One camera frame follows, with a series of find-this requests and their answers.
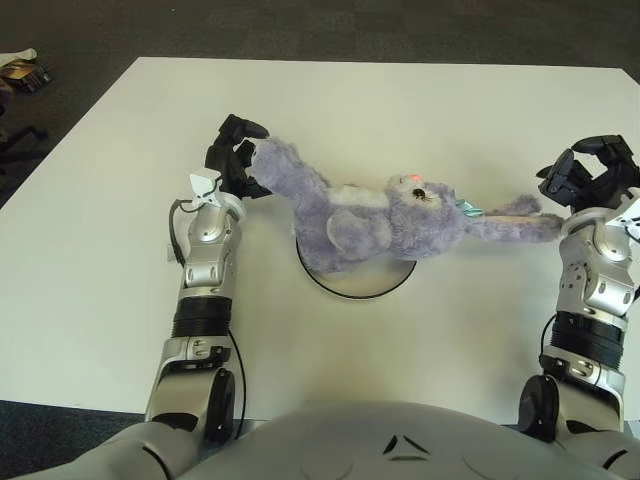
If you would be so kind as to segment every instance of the purple stuffed animal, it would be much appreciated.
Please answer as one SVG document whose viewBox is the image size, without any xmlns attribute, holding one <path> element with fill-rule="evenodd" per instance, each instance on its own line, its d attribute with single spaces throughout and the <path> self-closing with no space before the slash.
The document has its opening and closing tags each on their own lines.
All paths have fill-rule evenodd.
<svg viewBox="0 0 640 480">
<path fill-rule="evenodd" d="M 253 175 L 260 185 L 289 199 L 300 254 L 309 268 L 321 273 L 345 271 L 385 252 L 405 260 L 437 255 L 465 234 L 547 242 L 558 236 L 563 222 L 555 215 L 535 215 L 540 205 L 530 195 L 469 216 L 453 188 L 423 182 L 417 175 L 392 177 L 386 189 L 377 192 L 352 185 L 331 187 L 293 145 L 273 137 L 260 146 Z"/>
</svg>

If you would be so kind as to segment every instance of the white circular plate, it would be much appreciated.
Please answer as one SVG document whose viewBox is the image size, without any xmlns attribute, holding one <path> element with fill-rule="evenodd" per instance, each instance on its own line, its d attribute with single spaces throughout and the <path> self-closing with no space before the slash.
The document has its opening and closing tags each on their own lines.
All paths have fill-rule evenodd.
<svg viewBox="0 0 640 480">
<path fill-rule="evenodd" d="M 413 272 L 416 262 L 380 255 L 339 273 L 319 273 L 308 268 L 298 251 L 298 258 L 311 279 L 325 290 L 345 298 L 380 297 L 402 285 Z"/>
</svg>

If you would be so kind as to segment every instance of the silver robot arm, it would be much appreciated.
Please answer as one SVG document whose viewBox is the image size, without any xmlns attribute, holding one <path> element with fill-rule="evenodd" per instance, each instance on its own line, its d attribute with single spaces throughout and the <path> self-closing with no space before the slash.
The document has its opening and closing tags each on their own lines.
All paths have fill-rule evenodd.
<svg viewBox="0 0 640 480">
<path fill-rule="evenodd" d="M 186 260 L 172 235 L 183 276 L 145 422 L 69 464 L 24 478 L 166 480 L 191 468 L 205 443 L 223 445 L 232 437 L 235 379 L 225 365 L 233 347 L 229 323 L 239 223 L 245 217 L 240 199 L 270 193 L 244 172 L 254 150 L 245 137 L 266 136 L 259 125 L 230 115 L 207 152 L 205 168 L 191 175 L 193 200 L 172 207 L 173 214 L 178 205 L 191 203 L 197 213 Z"/>
<path fill-rule="evenodd" d="M 608 170 L 591 180 L 566 150 L 541 172 L 541 192 L 575 213 L 563 226 L 557 313 L 539 358 L 544 374 L 525 385 L 518 425 L 589 463 L 637 478 L 640 443 L 622 433 L 625 377 L 618 368 L 636 298 L 629 267 L 630 240 L 640 231 L 640 173 L 622 137 L 584 139 L 573 150 L 597 155 Z"/>
</svg>

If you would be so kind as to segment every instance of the plush toy leg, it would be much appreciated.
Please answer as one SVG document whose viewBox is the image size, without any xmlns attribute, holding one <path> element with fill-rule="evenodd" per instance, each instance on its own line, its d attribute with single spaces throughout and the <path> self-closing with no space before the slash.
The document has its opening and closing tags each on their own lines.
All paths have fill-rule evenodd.
<svg viewBox="0 0 640 480">
<path fill-rule="evenodd" d="M 391 225 L 382 214 L 363 219 L 340 209 L 327 221 L 327 234 L 348 260 L 367 260 L 386 251 L 391 244 Z"/>
<path fill-rule="evenodd" d="M 520 195 L 516 200 L 488 212 L 488 215 L 531 215 L 540 212 L 540 202 L 533 195 Z"/>
<path fill-rule="evenodd" d="M 260 144 L 253 176 L 263 187 L 289 198 L 296 209 L 326 202 L 327 181 L 300 159 L 293 145 L 275 137 Z"/>
<path fill-rule="evenodd" d="M 562 218 L 556 215 L 487 215 L 469 219 L 467 233 L 501 242 L 548 242 L 560 234 Z"/>
</svg>

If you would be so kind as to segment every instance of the teal ribbon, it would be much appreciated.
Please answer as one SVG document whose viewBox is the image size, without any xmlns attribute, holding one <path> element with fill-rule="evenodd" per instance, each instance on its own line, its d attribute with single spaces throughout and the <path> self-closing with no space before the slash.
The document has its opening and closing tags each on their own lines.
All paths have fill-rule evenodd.
<svg viewBox="0 0 640 480">
<path fill-rule="evenodd" d="M 481 217 L 482 215 L 484 215 L 484 210 L 474 207 L 465 199 L 456 200 L 456 207 L 462 210 L 462 213 L 464 213 L 467 217 Z"/>
</svg>

